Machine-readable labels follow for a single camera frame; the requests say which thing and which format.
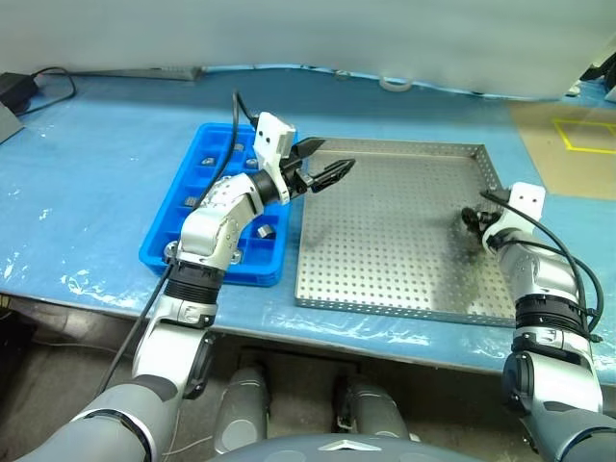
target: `metal perforated tray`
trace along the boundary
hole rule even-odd
[[[500,180],[482,144],[328,140],[310,169],[357,160],[305,199],[295,286],[300,306],[513,325],[496,259],[461,221]]]

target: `white wall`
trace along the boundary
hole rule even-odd
[[[0,0],[0,68],[301,63],[534,97],[616,32],[616,0]]]

